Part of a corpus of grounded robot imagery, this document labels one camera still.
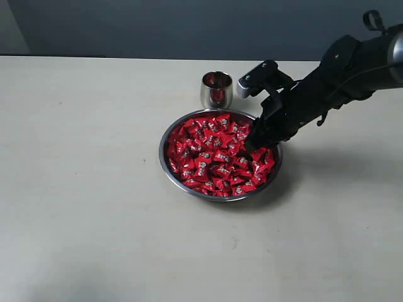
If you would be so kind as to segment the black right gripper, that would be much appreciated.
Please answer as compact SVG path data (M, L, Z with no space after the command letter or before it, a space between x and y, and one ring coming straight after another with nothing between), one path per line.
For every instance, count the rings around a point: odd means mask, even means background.
M261 116L251 123L245 139L248 151L276 146L316 118L320 119L317 126L323 125L327 117L327 105L297 86L271 91L261 107Z

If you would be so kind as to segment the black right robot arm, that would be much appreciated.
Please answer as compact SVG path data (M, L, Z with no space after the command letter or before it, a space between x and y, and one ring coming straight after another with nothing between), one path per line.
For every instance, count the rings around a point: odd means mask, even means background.
M246 147L275 146L313 120L321 126L332 109L366 100L379 90L401 87L402 25L391 26L371 40L341 37L328 48L319 66L300 80L282 72L275 61L265 60L238 81L243 98L268 93Z

